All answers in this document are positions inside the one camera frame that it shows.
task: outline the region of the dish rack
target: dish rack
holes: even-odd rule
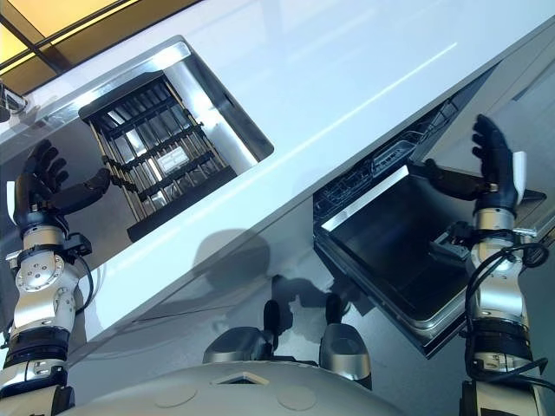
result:
[[[161,71],[134,78],[79,115],[133,213],[131,241],[237,176]]]
[[[393,172],[408,158],[418,160],[426,154],[461,107],[452,98],[446,99],[346,173],[316,191],[314,222],[324,223],[379,182],[385,172]]]

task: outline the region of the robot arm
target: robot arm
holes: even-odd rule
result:
[[[533,232],[514,229],[525,189],[526,156],[512,153],[503,133],[486,116],[479,115],[473,128],[478,145],[473,154],[481,159],[482,180],[453,181],[432,160],[426,163],[436,189],[476,200],[473,232],[467,240],[470,278],[465,296],[465,363],[472,382],[463,384],[460,414],[543,415],[537,385],[550,383],[535,376],[547,360],[532,358],[518,279],[523,266],[540,266],[548,251],[530,243]],[[535,260],[533,250],[539,252]]]
[[[0,372],[1,414],[56,414],[72,405],[65,361],[80,277],[73,262],[92,250],[84,236],[69,234],[64,215],[101,198],[110,177],[101,169],[84,184],[61,190],[68,174],[60,172],[66,162],[57,154],[43,140],[16,180],[13,218],[23,250],[11,264],[19,300]]]

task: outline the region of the black cable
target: black cable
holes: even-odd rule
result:
[[[75,315],[82,314],[82,312],[87,308],[88,305],[93,301],[93,293],[95,292],[95,283],[93,282],[93,275],[90,272],[90,268],[88,267],[87,262],[81,256],[75,256],[76,260],[79,260],[79,263],[83,266],[83,268],[87,271],[87,280],[88,280],[88,295],[87,300],[83,303],[78,310],[76,310]]]
[[[540,250],[540,256],[535,260],[531,259],[528,255],[530,250],[538,249]],[[547,365],[546,358],[540,358],[538,360],[532,361],[522,367],[515,368],[511,371],[504,372],[502,374],[477,374],[474,371],[473,367],[473,360],[474,360],[474,333],[473,333],[473,320],[470,315],[470,301],[472,296],[476,293],[479,286],[482,284],[484,280],[486,280],[497,267],[500,266],[505,260],[509,260],[514,262],[515,257],[513,252],[523,250],[523,264],[526,267],[534,268],[539,267],[541,264],[545,263],[547,258],[549,257],[549,250],[542,244],[542,243],[524,243],[524,244],[515,244],[511,247],[505,247],[500,251],[495,252],[486,260],[484,260],[474,271],[474,273],[470,276],[467,284],[467,290],[465,292],[465,315],[467,321],[467,348],[465,349],[465,365],[468,376],[477,381],[486,381],[486,382],[505,382],[505,383],[516,383],[516,384],[525,384],[530,386],[531,384],[549,388],[553,392],[555,392],[555,384],[547,381],[538,379],[535,377],[530,377],[523,375],[522,373],[526,371],[530,371],[535,367],[539,367],[540,371]]]
[[[536,377],[529,377],[527,375],[520,374],[515,378],[515,380],[526,383],[528,385],[535,384],[536,386],[549,388],[552,392],[555,392],[555,384],[544,379],[538,379]]]

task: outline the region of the stainless steel sink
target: stainless steel sink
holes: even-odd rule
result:
[[[68,161],[68,185],[82,182],[102,167],[95,137],[79,117],[89,103],[109,94],[140,75],[163,71],[194,119],[202,123],[206,137],[232,168],[235,176],[255,166],[273,152],[273,146],[212,71],[183,38],[176,36],[132,61],[102,75],[59,101],[38,110],[32,122],[20,123],[0,135],[0,258],[21,247],[16,227],[6,209],[5,183],[14,180],[29,150],[39,140],[49,139]],[[95,223],[89,221],[91,210]],[[131,244],[127,229],[135,219],[121,188],[111,186],[103,199],[89,210],[67,216],[72,230],[93,244],[88,257],[98,267]],[[0,262],[3,312],[13,310],[16,291],[5,262]]]

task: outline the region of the gray floor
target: gray floor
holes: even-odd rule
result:
[[[537,357],[550,357],[555,352],[554,270],[552,257],[541,269],[528,270],[521,277]],[[298,360],[316,360],[325,328],[324,293],[332,286],[333,278],[313,251],[285,269],[283,275],[273,284],[268,279],[262,289],[236,307],[140,322],[116,336],[72,368],[70,384],[76,389],[78,403],[200,364],[206,346],[228,328],[261,327],[264,303],[272,292],[285,309],[289,306],[292,317],[292,322],[285,322],[292,326],[280,337],[277,353],[294,355]],[[356,290],[344,285],[343,296],[356,297]],[[364,302],[357,304],[364,316],[351,305],[343,321],[358,328],[367,343],[375,393],[409,415],[458,414],[460,384],[466,379],[463,340],[452,339],[431,360],[426,360],[378,309],[368,310],[371,305],[364,308]],[[555,366],[548,367],[545,375],[555,381]],[[547,394],[546,398],[553,407],[553,395]]]

